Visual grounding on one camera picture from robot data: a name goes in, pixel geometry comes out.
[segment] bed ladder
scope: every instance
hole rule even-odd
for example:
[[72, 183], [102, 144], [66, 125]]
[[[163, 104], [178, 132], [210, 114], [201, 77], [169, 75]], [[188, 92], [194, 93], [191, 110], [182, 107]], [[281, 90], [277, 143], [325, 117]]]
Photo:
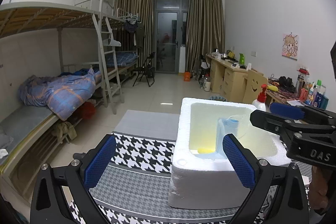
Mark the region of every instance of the bed ladder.
[[[103, 33], [112, 34], [112, 29], [111, 29], [111, 26], [110, 26], [109, 19], [107, 18], [107, 16], [104, 16], [103, 13], [102, 13], [102, 3], [103, 3], [103, 1], [104, 0], [100, 0], [100, 3], [99, 3], [99, 15], [98, 15], [99, 21], [97, 21], [95, 14], [92, 14], [92, 20], [93, 20], [93, 23], [94, 23], [94, 26], [95, 26], [95, 29], [96, 29], [97, 35], [98, 35], [99, 70], [101, 72], [101, 89], [102, 89], [102, 95], [103, 95], [103, 99], [104, 99], [104, 105], [105, 105], [105, 107], [107, 107], [108, 104], [109, 104], [108, 101], [107, 101], [107, 97], [106, 97], [106, 92], [107, 92], [108, 95], [109, 95], [109, 98], [110, 98], [112, 112], [113, 112], [113, 114], [117, 114], [116, 104], [113, 102], [113, 95], [115, 95], [117, 92], [119, 92], [120, 100], [121, 100], [122, 103], [125, 102], [125, 99], [124, 99], [124, 96], [123, 96], [123, 93], [122, 93], [122, 90], [121, 90], [121, 83], [120, 83], [119, 71], [118, 71], [118, 66], [117, 66], [117, 57], [116, 57], [115, 46], [112, 46], [112, 51], [104, 52], [102, 34]], [[108, 32], [102, 32], [102, 30], [101, 30], [103, 20], [105, 21], [105, 23], [107, 25]], [[110, 54], [110, 53], [113, 53], [114, 70], [108, 72], [107, 71], [107, 66], [106, 66], [105, 55]], [[114, 77], [117, 78], [118, 87], [115, 90], [112, 90], [112, 88], [110, 86], [109, 76], [114, 75], [114, 74], [115, 74], [115, 76], [113, 76], [111, 79], [113, 79]]]

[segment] black and white houndstooth pattern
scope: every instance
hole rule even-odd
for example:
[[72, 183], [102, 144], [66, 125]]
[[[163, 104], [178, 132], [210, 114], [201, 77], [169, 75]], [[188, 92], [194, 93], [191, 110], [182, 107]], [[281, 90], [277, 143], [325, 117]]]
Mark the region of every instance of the black and white houndstooth pattern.
[[117, 148], [112, 163], [157, 173], [171, 173], [175, 142], [112, 133]]
[[[133, 217], [127, 214], [119, 213], [114, 210], [107, 209], [103, 206], [98, 205], [99, 209], [103, 212], [103, 214], [107, 217], [107, 219], [110, 221], [110, 223], [113, 224], [175, 224], [175, 223], [167, 223], [167, 222], [159, 222], [159, 221], [153, 221], [149, 219], [139, 218], [139, 217]], [[76, 223], [78, 224], [86, 224], [84, 219], [81, 216], [81, 213], [79, 212], [77, 205], [73, 202], [70, 203], [70, 210], [72, 212], [72, 216]], [[263, 222], [263, 213], [259, 213], [256, 220], [254, 221], [254, 224], [261, 224]], [[207, 224], [225, 224], [226, 221], [220, 221], [220, 222], [209, 222]]]

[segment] bunk bed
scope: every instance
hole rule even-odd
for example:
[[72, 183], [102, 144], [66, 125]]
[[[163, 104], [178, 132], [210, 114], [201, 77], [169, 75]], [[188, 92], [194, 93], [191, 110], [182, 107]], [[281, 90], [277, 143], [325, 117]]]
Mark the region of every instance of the bunk bed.
[[[98, 100], [95, 106], [104, 102], [107, 107], [109, 104], [108, 94], [112, 111], [115, 114], [116, 108], [112, 96], [119, 92], [121, 102], [124, 102], [119, 75], [128, 73], [137, 62], [134, 61], [127, 67], [118, 68], [115, 47], [120, 45], [115, 44], [113, 40], [108, 44], [111, 50], [105, 52], [106, 47], [103, 45], [102, 36], [104, 34], [112, 36], [112, 29], [122, 28], [125, 23], [125, 19], [103, 12], [103, 3], [107, 3], [113, 9], [111, 0], [99, 0], [98, 10], [92, 10], [93, 0], [84, 0], [79, 3], [73, 0], [74, 5], [11, 1], [8, 4], [0, 5], [0, 38], [33, 30], [57, 29], [61, 72], [64, 73], [66, 68], [68, 72], [73, 72], [78, 68], [97, 66], [100, 72], [97, 75], [100, 77], [96, 82], [95, 89], [101, 88], [102, 99]], [[95, 29], [98, 36], [98, 43], [95, 43], [97, 43], [99, 60], [80, 64], [63, 64], [62, 30], [64, 28]], [[106, 66], [106, 54], [114, 56], [115, 66], [112, 69], [108, 69]], [[116, 87], [114, 87], [115, 85], [110, 86], [110, 80], [113, 78], [117, 79]], [[9, 155], [0, 160], [0, 174], [13, 190], [28, 202], [30, 202], [28, 190], [34, 183], [39, 165], [34, 167], [34, 171], [25, 185], [20, 185], [20, 182], [17, 181], [19, 169], [25, 164], [24, 158], [29, 158], [29, 155], [43, 151], [43, 153], [39, 153], [39, 160], [43, 163], [63, 140], [68, 142], [66, 134], [61, 140], [51, 138], [51, 134], [50, 138], [46, 137], [50, 127], [58, 120], [59, 118], [47, 107], [22, 106], [0, 122], [0, 126], [5, 128], [5, 132], [13, 137], [13, 142], [8, 147]], [[73, 122], [73, 126], [76, 126], [80, 120]]]

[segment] tiled floor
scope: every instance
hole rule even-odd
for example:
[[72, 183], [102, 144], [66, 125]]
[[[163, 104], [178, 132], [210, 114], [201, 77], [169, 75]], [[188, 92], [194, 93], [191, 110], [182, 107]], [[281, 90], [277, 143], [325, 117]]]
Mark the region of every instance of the tiled floor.
[[[178, 75], [156, 74], [155, 83], [151, 87], [148, 87], [144, 79], [132, 87], [133, 81], [134, 79], [128, 80], [122, 86], [124, 104], [120, 103], [118, 95], [114, 97], [117, 114], [112, 113], [110, 106], [100, 106], [92, 119], [81, 121], [76, 127], [77, 138], [69, 144], [64, 143], [56, 151], [51, 162], [52, 167], [68, 165], [73, 159], [73, 153], [87, 152], [94, 148], [106, 134], [114, 130], [128, 109], [179, 114], [184, 97], [209, 99], [212, 95], [211, 92], [200, 89], [197, 81], [184, 82], [183, 77]], [[70, 192], [68, 189], [64, 191], [69, 201]]]

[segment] bed frame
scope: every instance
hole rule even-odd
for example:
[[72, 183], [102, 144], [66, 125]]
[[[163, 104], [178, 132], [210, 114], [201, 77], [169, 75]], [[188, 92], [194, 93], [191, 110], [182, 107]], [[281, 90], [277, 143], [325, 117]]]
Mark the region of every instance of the bed frame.
[[[110, 44], [112, 50], [107, 52], [104, 51], [102, 34], [111, 35], [112, 29], [122, 28], [124, 26], [125, 19], [113, 15], [107, 15], [102, 11], [104, 2], [113, 9], [113, 5], [110, 3], [111, 0], [99, 0], [98, 11], [92, 10], [92, 1], [93, 0], [84, 0], [76, 3], [76, 0], [73, 0], [74, 5], [64, 5], [34, 1], [12, 2], [12, 0], [9, 0], [8, 4], [0, 5], [0, 38], [33, 30], [57, 29], [61, 72], [64, 72], [65, 69], [67, 69], [68, 72], [73, 72], [80, 68], [98, 65], [101, 72], [101, 81], [97, 83], [96, 89], [101, 88], [102, 99], [97, 101], [96, 106], [101, 102], [104, 102], [105, 107], [107, 107], [108, 95], [110, 97], [112, 111], [116, 114], [116, 107], [113, 103], [112, 96], [119, 92], [121, 101], [122, 103], [124, 102], [119, 74], [128, 73], [129, 70], [136, 65], [136, 62], [119, 69], [117, 66], [115, 50], [115, 47], [119, 45]], [[83, 8], [83, 5], [90, 7], [90, 9]], [[133, 16], [125, 11], [123, 11], [120, 17], [126, 17], [126, 19], [137, 19], [137, 16]], [[63, 64], [62, 30], [64, 28], [95, 29], [98, 36], [97, 50], [99, 60], [97, 62], [86, 62], [80, 64]], [[108, 71], [105, 55], [110, 53], [113, 53], [114, 55], [115, 67], [113, 70]], [[114, 89], [110, 86], [110, 80], [113, 78], [116, 78], [118, 83], [118, 86]], [[47, 118], [41, 119], [37, 126], [28, 124], [27, 130], [23, 133], [24, 136], [20, 136], [22, 140], [16, 144], [13, 149], [11, 149], [8, 157], [0, 162], [1, 176], [11, 188], [18, 192], [28, 202], [30, 202], [30, 197], [26, 194], [29, 194], [28, 189], [34, 182], [39, 166], [36, 170], [34, 170], [34, 174], [30, 178], [28, 185], [25, 185], [23, 189], [18, 189], [18, 187], [15, 186], [15, 182], [13, 181], [15, 170], [17, 169], [17, 165], [22, 162], [24, 155], [27, 156], [29, 153], [32, 153], [32, 150], [38, 151], [41, 146], [43, 146], [45, 151], [48, 151], [48, 153], [41, 156], [41, 161], [46, 162], [56, 147], [62, 143], [62, 141], [50, 141], [46, 146], [45, 143], [48, 141], [43, 141], [43, 138], [45, 138], [44, 133], [46, 133], [46, 131], [58, 120], [58, 117], [54, 113], [50, 112], [50, 115]], [[75, 121], [73, 126], [76, 126], [80, 121], [81, 119]]]

